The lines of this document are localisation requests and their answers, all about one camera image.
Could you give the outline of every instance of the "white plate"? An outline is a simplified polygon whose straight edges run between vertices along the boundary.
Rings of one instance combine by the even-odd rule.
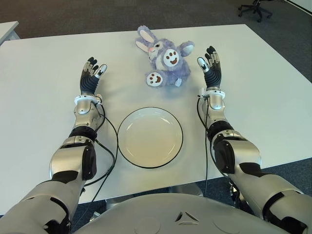
[[[182,128],[169,112],[146,107],[129,114],[118,129],[119,149],[132,164],[144,167],[161,167],[179,153]]]

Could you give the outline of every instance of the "bunny ear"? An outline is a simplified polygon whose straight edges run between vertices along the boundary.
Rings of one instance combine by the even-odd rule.
[[[154,43],[155,40],[157,40],[157,38],[155,37],[155,35],[150,31],[150,29],[148,27],[144,26],[140,26],[137,29],[137,33],[146,41],[148,41],[149,43]]]
[[[143,38],[137,38],[136,39],[136,46],[146,53],[148,53],[148,44],[149,43],[146,40],[144,40]]]

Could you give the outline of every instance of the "plate rim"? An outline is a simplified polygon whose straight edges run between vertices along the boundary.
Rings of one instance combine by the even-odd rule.
[[[169,114],[171,114],[171,115],[173,116],[173,118],[176,119],[177,123],[178,123],[179,126],[180,126],[181,133],[182,133],[182,142],[181,142],[180,148],[179,148],[179,150],[177,151],[176,155],[175,155],[170,161],[168,161],[168,162],[166,162],[166,163],[164,163],[164,164],[162,164],[162,165],[160,165],[160,166],[156,166],[156,167],[144,167],[144,166],[136,165],[135,163],[133,163],[133,162],[131,162],[130,160],[128,160],[128,159],[125,157],[125,155],[123,155],[123,153],[122,153],[122,151],[121,151],[119,145],[118,145],[118,150],[119,150],[119,152],[121,153],[121,155],[123,156],[123,158],[126,159],[128,162],[130,162],[132,165],[135,165],[135,166],[140,167],[140,168],[146,168],[146,169],[159,168],[159,167],[162,167],[162,166],[167,165],[169,162],[171,162],[172,160],[174,160],[174,159],[176,158],[176,156],[180,153],[181,148],[182,148],[182,145],[183,145],[184,134],[183,134],[182,126],[181,126],[179,120],[177,120],[177,118],[176,118],[171,112],[169,112],[169,111],[167,111],[167,110],[165,110],[165,109],[163,109],[163,108],[159,108],[159,107],[155,107],[155,106],[147,106],[147,107],[142,107],[142,108],[136,109],[136,110],[132,111],[130,114],[128,114],[128,115],[122,120],[121,124],[120,124],[119,127],[118,127],[117,135],[119,135],[120,127],[122,126],[123,122],[125,121],[125,119],[126,119],[129,115],[131,115],[132,113],[134,113],[134,112],[136,112],[136,111],[139,111],[139,110],[141,110],[141,109],[146,109],[146,108],[157,108],[157,109],[161,109],[161,110],[163,110],[163,111],[168,112]]]

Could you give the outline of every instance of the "wire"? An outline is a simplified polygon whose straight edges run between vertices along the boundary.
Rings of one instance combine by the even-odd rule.
[[[206,196],[206,193],[207,193],[207,179],[208,179],[208,152],[207,152],[207,134],[208,134],[208,128],[207,128],[207,119],[208,119],[208,107],[207,107],[207,112],[206,112],[206,124],[204,123],[203,119],[201,118],[200,116],[200,113],[199,113],[199,100],[200,98],[198,98],[197,100],[197,114],[198,114],[198,117],[200,119],[200,122],[202,123],[202,125],[204,126],[205,128],[205,151],[206,151],[206,181],[205,181],[205,196]],[[216,164],[216,161],[215,161],[215,158],[213,157],[213,153],[212,153],[212,144],[211,144],[211,141],[210,141],[210,156],[211,156],[211,159],[213,160],[214,162],[214,165],[215,167],[217,167],[217,169],[219,170],[217,164]],[[222,171],[219,170],[219,172],[224,176],[224,177],[227,177]]]
[[[108,176],[110,175],[110,173],[112,172],[112,170],[114,169],[115,164],[116,164],[117,155],[118,155],[118,146],[119,146],[118,133],[117,133],[117,131],[116,131],[116,128],[113,126],[113,124],[111,123],[111,121],[110,121],[107,117],[104,117],[104,120],[103,120],[103,122],[100,124],[100,126],[103,125],[105,119],[110,123],[110,125],[112,126],[112,128],[113,128],[113,130],[114,130],[114,132],[115,132],[115,134],[116,134],[116,139],[117,139],[116,156],[114,157],[114,162],[113,162],[112,166],[109,168],[109,170],[108,170],[103,176],[101,176],[101,178],[103,178],[103,177],[105,177],[105,176],[106,176],[106,177],[105,177],[105,179],[103,180],[103,182],[101,183],[99,189],[97,190],[97,193],[94,195],[94,197],[92,198],[91,202],[89,203],[87,209],[86,209],[85,212],[82,214],[82,216],[78,219],[78,221],[76,222],[76,224],[73,226],[72,229],[74,229],[74,228],[77,226],[77,224],[79,223],[79,221],[80,221],[80,220],[84,217],[84,215],[87,213],[87,211],[89,210],[91,204],[92,204],[92,203],[94,202],[94,200],[96,199],[96,197],[97,197],[99,191],[101,190],[103,184],[104,184],[105,181],[107,180]],[[97,139],[95,140],[95,142],[97,142],[97,144],[99,144],[99,146],[101,146],[103,149],[107,150],[110,154],[113,154],[113,153],[112,153],[110,150],[108,150],[104,145],[102,145]]]
[[[94,181],[92,181],[92,182],[90,182],[90,183],[85,184],[84,187],[87,187],[87,186],[90,186],[90,185],[92,185],[92,184],[94,184],[94,183],[97,183],[98,181],[100,181],[101,179],[103,179],[104,177],[106,177],[107,174],[108,174],[108,172],[112,169],[112,167],[113,167],[113,165],[114,165],[114,163],[115,163],[115,157],[114,157],[113,153],[112,153],[109,149],[107,149],[104,145],[102,145],[97,139],[95,139],[95,142],[96,142],[100,147],[102,147],[104,150],[106,150],[106,151],[110,154],[110,156],[111,156],[112,159],[113,159],[113,163],[112,163],[111,167],[107,170],[107,172],[106,172],[104,175],[102,175],[100,178],[98,178],[98,179],[96,179],[96,180],[94,180]]]
[[[206,124],[205,124],[205,150],[206,150],[206,181],[205,181],[205,196],[207,193],[207,180],[208,180],[208,152],[207,152],[207,134],[208,134],[208,130],[207,130],[207,119],[208,119],[208,108],[207,108],[207,112],[206,112]]]
[[[198,114],[198,117],[200,119],[200,122],[203,124],[204,128],[208,131],[207,125],[205,125],[204,121],[202,120],[202,118],[199,114],[199,106],[198,106],[199,100],[200,100],[200,98],[197,100],[197,114]]]
[[[104,123],[104,121],[105,121],[105,110],[104,110],[104,107],[103,107],[103,105],[100,105],[101,107],[102,107],[102,110],[103,110],[103,114],[101,114],[100,112],[98,112],[98,114],[100,115],[100,116],[103,116],[103,122],[95,129],[95,132],[97,132],[98,131],[98,129],[100,129],[101,127],[102,127],[102,125],[103,125],[103,123]]]

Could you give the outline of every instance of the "office chair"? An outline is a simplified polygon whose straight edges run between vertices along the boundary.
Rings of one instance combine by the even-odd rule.
[[[253,13],[257,12],[260,16],[260,19],[258,19],[257,21],[260,23],[262,21],[262,11],[263,11],[263,12],[269,14],[267,16],[268,18],[271,18],[273,13],[270,11],[267,11],[266,9],[263,9],[262,7],[260,7],[260,3],[261,3],[261,0],[254,0],[252,5],[241,5],[238,8],[240,10],[240,13],[238,14],[238,16],[241,17],[243,15],[243,12],[247,12],[247,11],[253,11]]]

